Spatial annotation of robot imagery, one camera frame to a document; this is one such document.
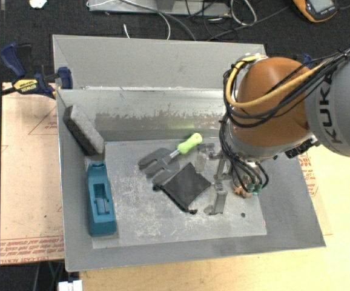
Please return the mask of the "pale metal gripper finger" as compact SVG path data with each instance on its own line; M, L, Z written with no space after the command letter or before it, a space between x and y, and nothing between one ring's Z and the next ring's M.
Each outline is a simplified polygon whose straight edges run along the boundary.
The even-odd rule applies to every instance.
M205 208L207 215L217 215L224 212L228 192L222 183L214 183L210 192L209 203Z
M197 145L197 157L195 162L195 169L197 173L204 171L206 162L215 154L214 143L203 143Z

